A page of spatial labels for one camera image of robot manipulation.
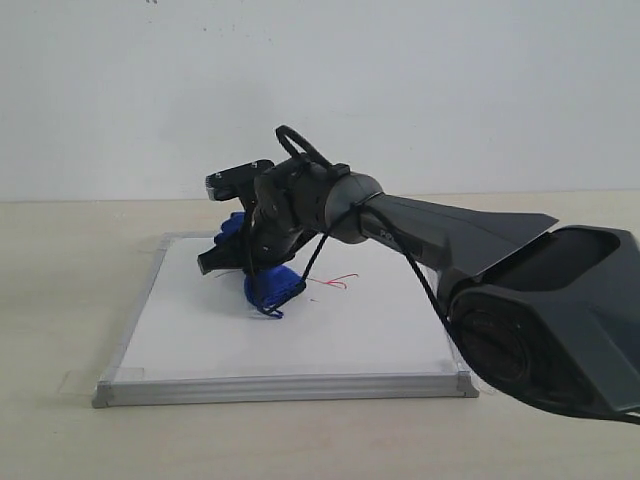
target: white board surface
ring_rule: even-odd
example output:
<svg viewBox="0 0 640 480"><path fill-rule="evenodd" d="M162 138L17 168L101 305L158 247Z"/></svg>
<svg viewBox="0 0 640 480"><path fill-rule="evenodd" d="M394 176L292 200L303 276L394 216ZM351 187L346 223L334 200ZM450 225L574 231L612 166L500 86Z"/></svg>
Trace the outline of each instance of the white board surface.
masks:
<svg viewBox="0 0 640 480"><path fill-rule="evenodd" d="M329 240L310 278L358 276L334 286L309 281L273 320L246 301L242 273L200 274L197 255L212 245L172 242L114 383L458 371L422 287L388 248ZM288 265L301 273L315 245Z"/></svg>

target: beige table surface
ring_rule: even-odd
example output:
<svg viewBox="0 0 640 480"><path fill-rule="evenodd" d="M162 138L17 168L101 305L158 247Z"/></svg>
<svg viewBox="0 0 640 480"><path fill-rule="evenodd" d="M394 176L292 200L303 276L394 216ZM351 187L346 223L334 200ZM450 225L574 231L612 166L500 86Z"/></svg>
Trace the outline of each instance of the beige table surface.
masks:
<svg viewBox="0 0 640 480"><path fill-rule="evenodd" d="M640 235L640 192L427 198ZM640 427L556 417L490 390L91 409L160 235L215 229L235 207L0 205L0 480L640 478Z"/></svg>

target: white wall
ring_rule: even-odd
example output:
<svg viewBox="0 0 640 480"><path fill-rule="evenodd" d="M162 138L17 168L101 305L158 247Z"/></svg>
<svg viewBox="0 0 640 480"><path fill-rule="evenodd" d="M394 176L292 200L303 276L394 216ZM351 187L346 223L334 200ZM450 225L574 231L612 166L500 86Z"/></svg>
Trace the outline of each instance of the white wall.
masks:
<svg viewBox="0 0 640 480"><path fill-rule="evenodd" d="M394 193L640 187L637 0L0 0L0 199L204 197L299 129Z"/></svg>

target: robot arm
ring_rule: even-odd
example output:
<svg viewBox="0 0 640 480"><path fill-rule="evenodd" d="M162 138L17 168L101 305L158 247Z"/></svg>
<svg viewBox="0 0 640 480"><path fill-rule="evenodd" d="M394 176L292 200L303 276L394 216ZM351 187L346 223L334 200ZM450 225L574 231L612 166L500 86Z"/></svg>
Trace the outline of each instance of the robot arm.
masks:
<svg viewBox="0 0 640 480"><path fill-rule="evenodd" d="M288 127L292 155L214 174L240 197L244 236L200 255L203 274L282 264L316 234L373 239L407 257L469 366L496 389L560 415L640 423L640 250L626 231L543 214L480 212L387 195L330 164ZM298 153L289 142L303 149ZM431 291L416 263L437 272Z"/></svg>

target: blue cloth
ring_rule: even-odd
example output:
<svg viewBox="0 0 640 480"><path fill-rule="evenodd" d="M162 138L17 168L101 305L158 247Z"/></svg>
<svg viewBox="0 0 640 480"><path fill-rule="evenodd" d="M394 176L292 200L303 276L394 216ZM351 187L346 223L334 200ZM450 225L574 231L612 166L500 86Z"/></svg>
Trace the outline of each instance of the blue cloth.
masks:
<svg viewBox="0 0 640 480"><path fill-rule="evenodd" d="M242 228L243 222L244 212L233 212L227 220L222 222L220 233L213 238L215 244L224 243L232 234ZM299 283L300 275L289 267L279 265L269 270L259 271L253 281L248 275L245 275L244 294L253 306L268 310L288 299ZM282 313L274 311L270 316L282 318Z"/></svg>

